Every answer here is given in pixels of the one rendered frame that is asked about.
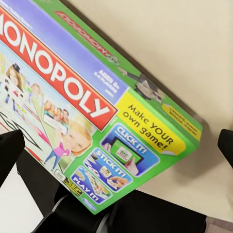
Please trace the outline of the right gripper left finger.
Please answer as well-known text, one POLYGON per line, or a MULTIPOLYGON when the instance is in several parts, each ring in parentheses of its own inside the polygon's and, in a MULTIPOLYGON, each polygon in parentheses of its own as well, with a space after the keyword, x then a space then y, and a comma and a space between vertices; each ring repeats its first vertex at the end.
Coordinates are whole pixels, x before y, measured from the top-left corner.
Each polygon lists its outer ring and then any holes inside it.
POLYGON ((0 187, 25 149, 21 129, 0 135, 0 187))

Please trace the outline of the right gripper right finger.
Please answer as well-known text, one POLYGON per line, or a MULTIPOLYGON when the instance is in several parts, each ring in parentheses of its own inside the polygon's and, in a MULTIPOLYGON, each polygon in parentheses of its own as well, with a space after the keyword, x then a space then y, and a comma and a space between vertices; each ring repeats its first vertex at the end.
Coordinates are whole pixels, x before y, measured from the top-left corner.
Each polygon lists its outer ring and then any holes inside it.
POLYGON ((217 145, 233 168, 233 131, 222 129, 217 145))

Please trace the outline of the board game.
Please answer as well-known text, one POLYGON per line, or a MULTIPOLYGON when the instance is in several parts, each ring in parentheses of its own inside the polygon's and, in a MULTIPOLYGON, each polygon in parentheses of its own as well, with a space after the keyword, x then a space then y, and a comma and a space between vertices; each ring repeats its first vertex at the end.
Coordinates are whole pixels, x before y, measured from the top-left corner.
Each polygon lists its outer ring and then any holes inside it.
POLYGON ((0 0, 0 126, 95 215, 203 128, 59 0, 0 0))

